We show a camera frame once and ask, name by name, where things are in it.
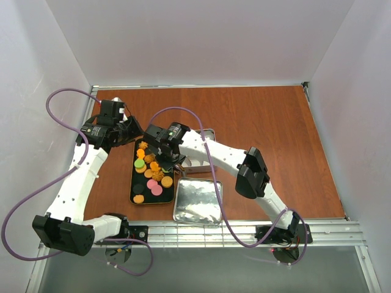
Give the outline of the black cookie tray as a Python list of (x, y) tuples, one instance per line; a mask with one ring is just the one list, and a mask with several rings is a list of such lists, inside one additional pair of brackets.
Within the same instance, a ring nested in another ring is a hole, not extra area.
[(132, 204), (166, 204), (175, 197), (174, 173), (157, 163), (151, 146), (137, 139), (133, 151), (130, 201)]

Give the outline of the silver metal tongs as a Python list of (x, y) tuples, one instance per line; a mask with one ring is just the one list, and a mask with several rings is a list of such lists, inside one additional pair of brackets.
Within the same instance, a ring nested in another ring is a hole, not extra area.
[(186, 169), (182, 166), (182, 164), (177, 163), (173, 166), (173, 169), (181, 175), (181, 177), (187, 177), (187, 171)]

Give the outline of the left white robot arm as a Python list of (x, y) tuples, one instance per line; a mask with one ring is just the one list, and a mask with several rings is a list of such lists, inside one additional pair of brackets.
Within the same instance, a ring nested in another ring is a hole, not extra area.
[(76, 140), (70, 174), (45, 215), (36, 215), (32, 228), (40, 240), (56, 250), (85, 256), (92, 245), (106, 238), (127, 238), (129, 224), (125, 215), (106, 213), (84, 220), (84, 210), (98, 172), (113, 147), (133, 142), (142, 128), (133, 116), (86, 121)]

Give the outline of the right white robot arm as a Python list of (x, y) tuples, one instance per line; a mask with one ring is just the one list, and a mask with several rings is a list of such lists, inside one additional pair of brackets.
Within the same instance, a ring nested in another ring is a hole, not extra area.
[(261, 152), (232, 148), (207, 138), (181, 123), (169, 128), (148, 126), (144, 140), (152, 146), (158, 164), (167, 171), (187, 159), (208, 162), (211, 169), (221, 168), (235, 179), (235, 190), (241, 196), (255, 200), (269, 219), (275, 223), (272, 232), (283, 240), (297, 235), (299, 217), (289, 211), (274, 190)]

